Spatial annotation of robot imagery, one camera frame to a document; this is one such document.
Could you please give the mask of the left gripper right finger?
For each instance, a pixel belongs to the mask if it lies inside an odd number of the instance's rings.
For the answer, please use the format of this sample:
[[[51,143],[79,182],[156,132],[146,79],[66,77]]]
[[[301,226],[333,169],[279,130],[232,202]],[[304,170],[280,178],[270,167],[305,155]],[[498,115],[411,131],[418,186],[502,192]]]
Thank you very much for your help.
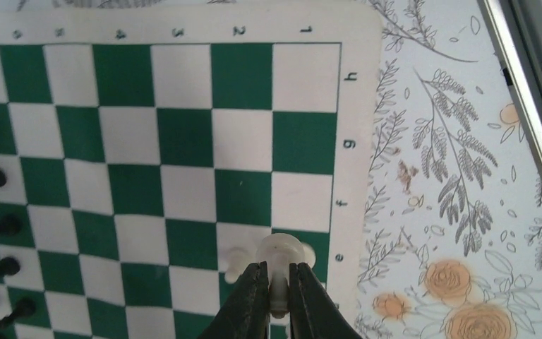
[[[289,265],[290,336],[295,339],[360,339],[307,263]]]

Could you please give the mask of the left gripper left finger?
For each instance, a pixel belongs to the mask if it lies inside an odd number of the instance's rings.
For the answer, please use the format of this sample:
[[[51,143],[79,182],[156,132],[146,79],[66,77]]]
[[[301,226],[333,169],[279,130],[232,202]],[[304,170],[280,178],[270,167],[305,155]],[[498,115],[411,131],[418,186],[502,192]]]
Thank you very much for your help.
[[[270,317],[267,263],[249,264],[198,339],[263,339]]]

